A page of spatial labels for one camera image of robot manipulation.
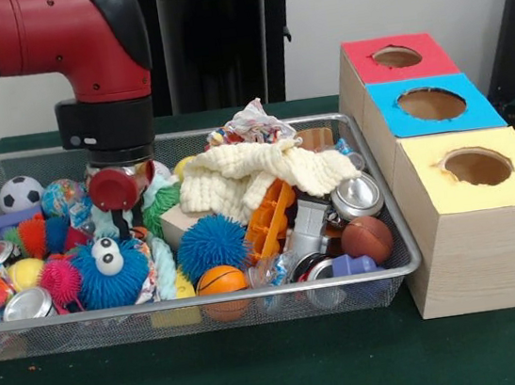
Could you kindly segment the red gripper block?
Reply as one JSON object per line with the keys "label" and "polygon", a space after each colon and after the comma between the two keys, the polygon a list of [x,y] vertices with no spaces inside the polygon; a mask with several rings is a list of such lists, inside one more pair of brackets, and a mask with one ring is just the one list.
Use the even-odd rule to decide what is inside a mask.
{"label": "red gripper block", "polygon": [[110,211],[120,240],[129,239],[131,230],[122,210],[129,211],[139,202],[153,180],[154,162],[148,159],[133,166],[89,167],[86,175],[92,203],[101,211]]}

